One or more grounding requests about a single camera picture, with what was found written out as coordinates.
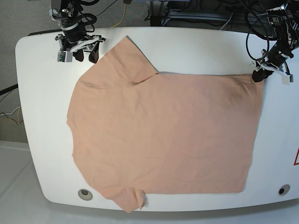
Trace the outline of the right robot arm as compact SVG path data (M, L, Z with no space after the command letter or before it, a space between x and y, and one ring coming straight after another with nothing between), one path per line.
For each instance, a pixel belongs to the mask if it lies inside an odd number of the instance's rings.
M84 6L93 6L97 0L53 0L48 10L52 20L57 21L62 34L55 40L59 43L57 61L69 63L73 59L84 60L84 53L89 53L88 60L97 63L99 59L99 45L106 39L101 35L92 35L97 17L90 13L83 13Z

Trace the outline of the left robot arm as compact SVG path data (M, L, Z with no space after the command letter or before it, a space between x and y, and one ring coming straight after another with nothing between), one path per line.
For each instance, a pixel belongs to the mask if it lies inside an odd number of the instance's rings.
M262 50L262 56L256 60L252 79L258 83L273 73L277 73L287 84L292 83L293 75L290 73L286 60L293 58L292 52L299 47L299 2L297 0L261 0L259 3L266 11L265 17L276 36L262 36L253 31L252 27L249 30L261 39L276 43Z

